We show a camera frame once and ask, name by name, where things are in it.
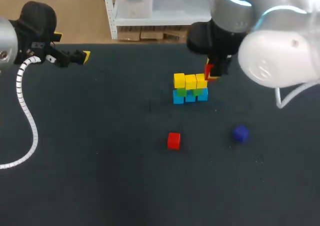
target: cardboard box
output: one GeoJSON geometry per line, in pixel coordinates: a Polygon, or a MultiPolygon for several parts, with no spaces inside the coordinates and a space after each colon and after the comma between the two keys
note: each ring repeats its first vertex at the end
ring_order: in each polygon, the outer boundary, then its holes
{"type": "Polygon", "coordinates": [[[188,27],[187,26],[167,26],[164,30],[164,39],[177,42],[186,42],[188,27]]]}
{"type": "Polygon", "coordinates": [[[144,26],[141,28],[141,39],[162,40],[165,27],[144,26]]]}
{"type": "Polygon", "coordinates": [[[141,27],[118,27],[118,40],[140,41],[141,27]]]}

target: stacked blocks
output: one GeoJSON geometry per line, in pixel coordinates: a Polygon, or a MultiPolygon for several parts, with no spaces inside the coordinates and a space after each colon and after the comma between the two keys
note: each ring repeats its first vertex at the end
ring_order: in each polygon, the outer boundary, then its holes
{"type": "Polygon", "coordinates": [[[184,73],[174,74],[173,103],[183,104],[184,102],[207,101],[208,81],[204,74],[185,75],[184,73]]]}
{"type": "Polygon", "coordinates": [[[233,138],[234,140],[236,140],[237,142],[240,143],[244,143],[247,141],[248,137],[249,137],[249,129],[247,129],[245,126],[243,125],[239,125],[234,129],[233,132],[233,138]]]}

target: storage bin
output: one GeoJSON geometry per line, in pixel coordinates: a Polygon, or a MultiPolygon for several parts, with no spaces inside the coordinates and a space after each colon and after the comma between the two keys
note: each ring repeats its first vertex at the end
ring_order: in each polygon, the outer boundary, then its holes
{"type": "Polygon", "coordinates": [[[154,0],[116,0],[120,18],[150,18],[154,0]]]}

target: white cable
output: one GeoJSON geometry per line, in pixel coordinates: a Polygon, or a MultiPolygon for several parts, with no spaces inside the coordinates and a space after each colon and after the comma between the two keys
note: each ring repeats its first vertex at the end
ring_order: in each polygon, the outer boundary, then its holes
{"type": "Polygon", "coordinates": [[[36,147],[38,145],[38,131],[37,131],[37,126],[36,123],[34,121],[34,118],[31,115],[31,112],[29,111],[25,100],[24,100],[24,96],[22,94],[22,77],[24,75],[25,69],[27,68],[28,65],[32,64],[32,63],[37,63],[37,62],[41,62],[39,57],[30,57],[28,59],[26,59],[20,66],[19,70],[18,70],[18,74],[16,77],[16,94],[18,96],[18,100],[19,103],[23,109],[23,112],[26,116],[26,118],[29,121],[31,130],[32,130],[32,134],[33,134],[33,142],[32,142],[32,146],[29,150],[29,152],[23,156],[22,158],[20,158],[17,161],[11,162],[11,163],[6,163],[6,164],[0,164],[0,169],[5,169],[5,168],[10,168],[10,167],[14,167],[17,166],[21,163],[23,163],[24,161],[26,161],[28,158],[31,157],[31,155],[35,152],[36,147]]]}
{"type": "Polygon", "coordinates": [[[276,106],[282,109],[285,107],[294,97],[296,97],[301,92],[305,91],[306,89],[313,87],[315,85],[320,84],[320,80],[314,81],[314,82],[308,82],[304,83],[301,86],[294,89],[292,92],[290,92],[283,101],[281,101],[281,95],[280,95],[280,88],[275,89],[275,99],[276,99],[276,106]]]}

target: green block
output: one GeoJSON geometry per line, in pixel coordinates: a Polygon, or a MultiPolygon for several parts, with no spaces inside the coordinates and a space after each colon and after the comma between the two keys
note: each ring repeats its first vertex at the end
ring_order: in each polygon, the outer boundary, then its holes
{"type": "Polygon", "coordinates": [[[187,96],[187,90],[185,88],[177,88],[176,92],[179,97],[186,97],[187,96]]]}
{"type": "Polygon", "coordinates": [[[202,95],[203,92],[204,92],[203,89],[194,89],[192,93],[193,93],[194,97],[197,97],[197,96],[202,95]]]}

